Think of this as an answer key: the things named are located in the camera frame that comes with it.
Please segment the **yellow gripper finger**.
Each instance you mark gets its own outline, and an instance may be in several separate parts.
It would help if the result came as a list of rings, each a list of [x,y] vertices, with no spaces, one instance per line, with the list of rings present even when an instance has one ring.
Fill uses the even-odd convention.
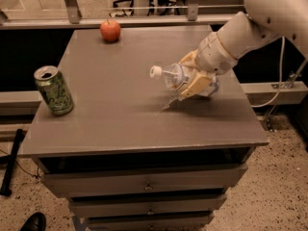
[[[218,90],[218,79],[214,74],[197,72],[192,80],[179,91],[179,97],[186,99],[195,95],[210,96]]]
[[[196,50],[189,52],[178,63],[185,67],[197,68],[197,62],[195,60],[196,53]]]

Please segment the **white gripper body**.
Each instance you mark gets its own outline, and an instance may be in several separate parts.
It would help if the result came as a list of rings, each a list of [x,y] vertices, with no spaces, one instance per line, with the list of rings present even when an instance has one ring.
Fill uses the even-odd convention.
[[[199,43],[195,61],[200,69],[216,75],[225,74],[238,63],[238,60],[224,49],[215,32]]]

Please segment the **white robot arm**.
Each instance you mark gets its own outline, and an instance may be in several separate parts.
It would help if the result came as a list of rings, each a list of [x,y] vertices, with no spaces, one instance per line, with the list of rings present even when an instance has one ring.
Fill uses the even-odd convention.
[[[244,0],[244,8],[180,61],[192,70],[182,98],[200,94],[246,53],[282,37],[308,57],[308,0]]]

